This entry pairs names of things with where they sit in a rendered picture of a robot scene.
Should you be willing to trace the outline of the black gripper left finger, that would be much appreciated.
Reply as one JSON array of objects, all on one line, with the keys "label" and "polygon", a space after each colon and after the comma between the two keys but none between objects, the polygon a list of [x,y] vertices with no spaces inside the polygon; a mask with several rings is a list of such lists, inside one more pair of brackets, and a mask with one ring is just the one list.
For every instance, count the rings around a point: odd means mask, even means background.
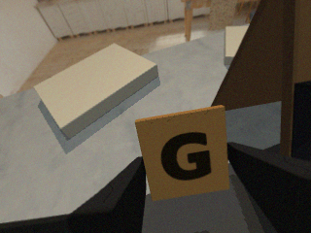
[{"label": "black gripper left finger", "polygon": [[0,233],[142,233],[145,199],[140,156],[71,214],[0,223]]}]

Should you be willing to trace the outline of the brown tile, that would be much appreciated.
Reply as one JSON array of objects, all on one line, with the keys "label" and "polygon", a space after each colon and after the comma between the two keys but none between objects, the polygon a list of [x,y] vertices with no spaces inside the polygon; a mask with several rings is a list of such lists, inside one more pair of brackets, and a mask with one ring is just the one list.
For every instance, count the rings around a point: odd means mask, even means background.
[{"label": "brown tile", "polygon": [[152,201],[230,189],[225,106],[135,120]]}]

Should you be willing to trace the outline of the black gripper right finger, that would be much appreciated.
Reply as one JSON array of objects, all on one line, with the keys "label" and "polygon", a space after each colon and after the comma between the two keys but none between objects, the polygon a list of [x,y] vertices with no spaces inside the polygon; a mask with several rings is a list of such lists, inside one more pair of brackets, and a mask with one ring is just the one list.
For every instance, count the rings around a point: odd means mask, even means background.
[{"label": "black gripper right finger", "polygon": [[278,233],[311,233],[311,161],[234,142],[227,156]]}]

